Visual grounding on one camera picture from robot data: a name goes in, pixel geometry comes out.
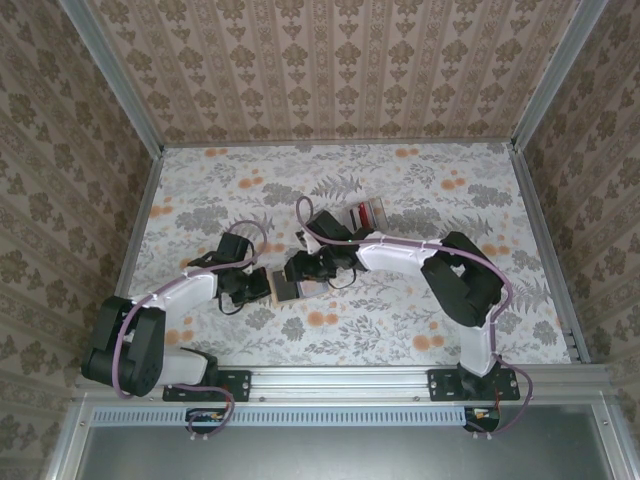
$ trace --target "aluminum frame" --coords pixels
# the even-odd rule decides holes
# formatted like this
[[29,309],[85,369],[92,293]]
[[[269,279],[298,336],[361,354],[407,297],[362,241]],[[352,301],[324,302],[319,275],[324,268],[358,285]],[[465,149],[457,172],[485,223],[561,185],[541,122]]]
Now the aluminum frame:
[[591,356],[587,350],[587,344],[580,328],[580,322],[578,322],[578,317],[576,316],[571,297],[569,296],[569,289],[567,288],[560,262],[553,247],[551,234],[549,233],[547,222],[544,219],[542,207],[540,206],[540,201],[538,200],[538,195],[536,194],[524,153],[520,148],[511,147],[509,149],[509,155],[511,156],[511,163],[522,195],[522,202],[529,217],[533,237],[538,245],[540,261],[542,268],[544,268],[547,282],[549,282],[549,290],[551,291],[553,303],[555,304],[561,322],[563,322],[565,327],[570,329],[570,335],[575,341],[575,348],[578,351],[579,360],[584,363],[589,363],[591,362]]
[[423,145],[430,143],[507,143],[509,137],[487,137],[487,138],[337,138],[333,140],[266,140],[252,142],[193,142],[193,143],[167,143],[164,148],[209,148],[209,147],[296,147],[300,145]]
[[[532,405],[590,405],[615,479],[640,478],[638,459],[615,405],[614,390],[604,365],[521,365],[534,382]],[[441,407],[490,405],[492,402],[432,402],[427,370],[444,366],[415,367],[237,367],[253,372],[252,390],[245,409],[273,407]],[[63,427],[48,478],[75,479],[91,428],[94,409],[104,406],[166,408],[158,401],[161,390],[143,398],[123,401],[113,390],[79,379],[73,406]],[[518,376],[522,397],[527,383]],[[518,402],[505,402],[512,405]],[[189,406],[171,403],[172,406]],[[221,403],[198,403],[200,407]]]
[[513,132],[512,138],[515,140],[516,147],[524,149],[531,140],[606,6],[607,0],[585,0],[578,5],[555,54]]
[[87,46],[91,57],[100,68],[131,124],[138,132],[138,136],[151,159],[159,159],[162,155],[161,134],[147,116],[143,102],[127,78],[126,68],[122,67],[111,50],[102,33],[100,23],[93,15],[88,3],[84,0],[60,0],[60,4],[78,31],[82,42]]

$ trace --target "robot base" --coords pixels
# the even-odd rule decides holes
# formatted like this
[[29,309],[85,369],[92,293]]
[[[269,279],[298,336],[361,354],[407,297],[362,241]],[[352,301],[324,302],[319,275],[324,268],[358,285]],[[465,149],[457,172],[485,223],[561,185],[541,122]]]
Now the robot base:
[[520,400],[520,389],[513,370],[501,368],[499,363],[484,377],[477,377],[458,365],[427,371],[432,402],[465,400]]
[[[207,366],[200,387],[218,387],[233,395],[236,402],[248,402],[251,393],[250,370],[218,370],[218,359],[208,353],[185,348],[184,350],[196,353],[207,360]],[[226,402],[227,398],[218,392],[194,392],[165,386],[162,392],[162,400],[165,402]]]

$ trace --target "wallpaper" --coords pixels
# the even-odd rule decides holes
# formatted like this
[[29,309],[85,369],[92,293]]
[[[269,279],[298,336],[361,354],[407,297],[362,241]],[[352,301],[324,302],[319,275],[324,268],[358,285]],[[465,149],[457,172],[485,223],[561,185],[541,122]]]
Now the wallpaper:
[[[505,359],[569,362],[509,153],[499,143],[168,149],[131,293],[180,275],[241,218],[268,232],[258,264],[282,269],[301,249],[294,204],[303,194],[336,218],[378,196],[387,233],[404,238],[465,233],[514,284],[513,306],[497,325]],[[238,233],[260,248],[255,227]],[[351,279],[343,272],[332,283]],[[230,302],[224,307],[233,310]],[[458,327],[427,282],[385,271],[291,305],[265,298],[232,316],[207,302],[168,324],[165,342],[234,366],[451,365],[460,355]]]
[[149,159],[56,2],[0,2],[0,478],[46,468]]
[[509,137],[578,2],[90,0],[165,144]]
[[608,3],[525,154],[591,353],[640,438],[640,2]]

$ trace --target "black mounting bracket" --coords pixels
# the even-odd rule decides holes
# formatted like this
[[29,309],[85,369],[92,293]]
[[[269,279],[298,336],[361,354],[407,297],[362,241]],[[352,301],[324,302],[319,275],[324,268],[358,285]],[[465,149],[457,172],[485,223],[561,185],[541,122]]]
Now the black mounting bracket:
[[509,368],[497,368],[486,377],[475,377],[475,388],[469,387],[470,375],[464,369],[438,368],[427,371],[429,395],[432,402],[455,402],[465,400],[500,401],[520,400],[520,389],[516,374]]
[[[213,386],[224,388],[236,403],[249,401],[251,393],[251,370],[218,370]],[[162,400],[165,402],[226,402],[227,397],[217,392],[191,392],[179,388],[164,387]]]

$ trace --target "patterned wallpaper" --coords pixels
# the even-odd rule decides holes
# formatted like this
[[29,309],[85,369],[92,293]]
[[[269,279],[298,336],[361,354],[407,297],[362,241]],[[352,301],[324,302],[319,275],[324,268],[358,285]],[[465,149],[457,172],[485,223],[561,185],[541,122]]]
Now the patterned wallpaper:
[[166,144],[508,137],[578,2],[90,0]]
[[609,2],[525,155],[591,353],[640,438],[640,2]]
[[0,478],[37,478],[149,160],[54,1],[0,2]]

